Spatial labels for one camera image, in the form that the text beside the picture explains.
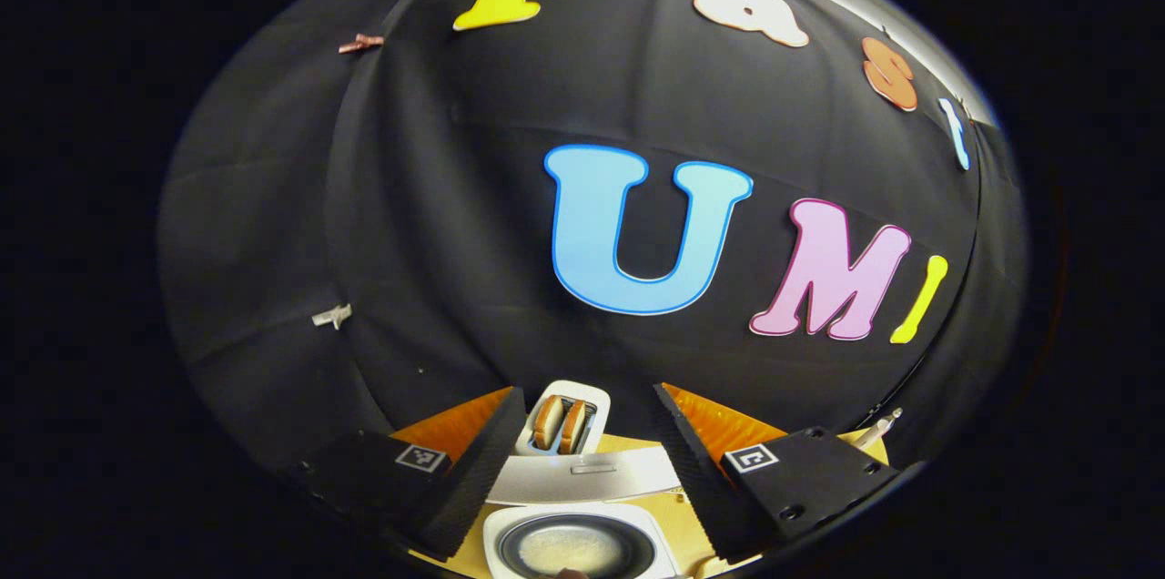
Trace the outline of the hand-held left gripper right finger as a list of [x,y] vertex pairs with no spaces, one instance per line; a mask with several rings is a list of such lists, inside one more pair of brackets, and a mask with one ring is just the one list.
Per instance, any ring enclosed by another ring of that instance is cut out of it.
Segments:
[[725,562],[816,534],[899,473],[828,429],[783,432],[675,384],[654,395],[654,432]]

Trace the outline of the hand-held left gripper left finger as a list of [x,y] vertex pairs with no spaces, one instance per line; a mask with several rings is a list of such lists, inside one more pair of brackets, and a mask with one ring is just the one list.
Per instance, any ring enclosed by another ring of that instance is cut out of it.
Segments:
[[289,483],[367,538],[446,562],[525,422],[522,389],[507,387],[394,435],[341,435],[292,463]]

